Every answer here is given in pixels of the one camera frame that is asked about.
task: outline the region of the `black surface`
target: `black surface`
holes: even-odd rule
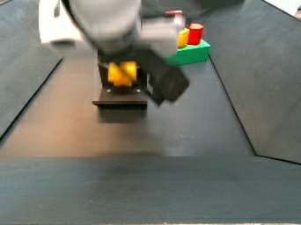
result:
[[[0,6],[0,138],[62,59],[41,43],[38,3]]]
[[[140,88],[102,88],[98,101],[93,101],[98,106],[146,106],[148,96],[141,92]]]
[[[257,157],[0,160],[2,224],[301,222],[299,165]]]
[[[253,156],[211,62],[182,67],[192,87],[174,105],[150,101],[146,113],[104,114],[93,105],[102,88],[95,55],[86,46],[66,54],[0,156]]]
[[[261,156],[301,163],[301,23],[251,0],[209,18],[212,59]]]
[[[0,224],[301,222],[301,167],[255,156],[211,61],[176,105],[101,111],[97,53],[61,50],[0,142]]]

